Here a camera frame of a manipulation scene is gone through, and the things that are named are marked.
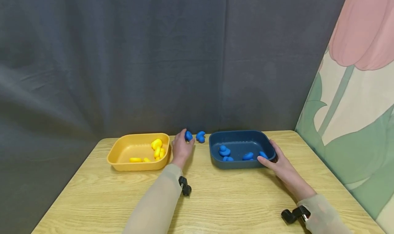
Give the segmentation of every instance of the gray backdrop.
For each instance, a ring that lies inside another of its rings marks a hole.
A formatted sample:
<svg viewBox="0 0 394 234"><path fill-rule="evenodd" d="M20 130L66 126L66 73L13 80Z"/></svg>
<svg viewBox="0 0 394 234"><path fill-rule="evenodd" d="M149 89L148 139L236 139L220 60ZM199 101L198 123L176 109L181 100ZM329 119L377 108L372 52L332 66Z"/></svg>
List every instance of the gray backdrop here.
<svg viewBox="0 0 394 234"><path fill-rule="evenodd" d="M102 138L293 130L344 0L0 0L0 233Z"/></svg>

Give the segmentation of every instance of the green leaf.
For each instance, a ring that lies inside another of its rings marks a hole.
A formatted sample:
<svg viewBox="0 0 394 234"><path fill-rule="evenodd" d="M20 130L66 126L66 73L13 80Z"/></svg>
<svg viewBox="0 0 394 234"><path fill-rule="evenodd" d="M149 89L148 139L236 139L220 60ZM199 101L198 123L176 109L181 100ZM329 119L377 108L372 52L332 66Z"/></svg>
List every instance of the green leaf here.
<svg viewBox="0 0 394 234"><path fill-rule="evenodd" d="M324 161L342 184L370 177L386 158L387 124L394 105L363 129L332 140Z"/></svg>
<svg viewBox="0 0 394 234"><path fill-rule="evenodd" d="M386 134L386 159L383 165L394 160L394 113L391 114L389 123L387 124Z"/></svg>
<svg viewBox="0 0 394 234"><path fill-rule="evenodd" d="M394 159L376 171L362 185L350 191L375 220L394 194L393 175Z"/></svg>
<svg viewBox="0 0 394 234"><path fill-rule="evenodd" d="M313 149L313 151L321 157L324 155L324 144L321 136L316 131L313 118L319 109L326 106L324 102L319 100L309 100L305 103L304 109L301 113L300 120L295 131L305 140L305 142Z"/></svg>
<svg viewBox="0 0 394 234"><path fill-rule="evenodd" d="M321 76L318 73L316 75L315 81L313 82L311 91L309 92L308 100L320 100L321 99Z"/></svg>

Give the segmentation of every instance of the tabletop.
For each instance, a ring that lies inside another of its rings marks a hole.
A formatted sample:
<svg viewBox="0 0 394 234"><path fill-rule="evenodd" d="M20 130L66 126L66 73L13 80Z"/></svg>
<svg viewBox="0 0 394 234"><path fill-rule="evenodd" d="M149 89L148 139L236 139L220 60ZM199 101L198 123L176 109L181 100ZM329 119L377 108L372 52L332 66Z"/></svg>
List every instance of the tabletop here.
<svg viewBox="0 0 394 234"><path fill-rule="evenodd" d="M353 232L384 233L297 133L264 133L277 142L300 175L326 196ZM116 140L99 141L33 234L122 232L161 170L115 171L106 157ZM284 209L293 209L296 204L272 171L217 169L209 153L207 142L196 142L184 167L193 192L190 197L179 198L168 233L308 233L303 224L287 225L280 217Z"/></svg>

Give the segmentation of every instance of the left hand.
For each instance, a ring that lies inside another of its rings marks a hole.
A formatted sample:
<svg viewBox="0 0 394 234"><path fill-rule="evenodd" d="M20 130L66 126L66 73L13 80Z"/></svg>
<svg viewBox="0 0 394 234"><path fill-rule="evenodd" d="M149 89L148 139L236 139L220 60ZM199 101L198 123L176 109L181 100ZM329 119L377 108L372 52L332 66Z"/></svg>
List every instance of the left hand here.
<svg viewBox="0 0 394 234"><path fill-rule="evenodd" d="M172 141L173 160L172 164L177 165L180 169L183 169L187 159L192 154L193 145L195 139L190 140L189 143L185 140L186 129L183 129L180 133L175 136Z"/></svg>

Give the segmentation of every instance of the sleeve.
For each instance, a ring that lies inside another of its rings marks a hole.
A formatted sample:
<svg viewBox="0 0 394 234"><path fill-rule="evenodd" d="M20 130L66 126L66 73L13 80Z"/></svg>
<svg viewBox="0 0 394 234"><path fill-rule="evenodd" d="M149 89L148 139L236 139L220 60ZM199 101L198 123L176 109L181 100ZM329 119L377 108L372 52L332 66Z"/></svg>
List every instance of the sleeve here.
<svg viewBox="0 0 394 234"><path fill-rule="evenodd" d="M123 234L165 234L174 214L182 188L182 170L167 165L132 212Z"/></svg>
<svg viewBox="0 0 394 234"><path fill-rule="evenodd" d="M306 221L306 228L312 234L351 234L352 232L342 222L337 211L323 195L315 195L301 200L297 206L303 205L311 216Z"/></svg>

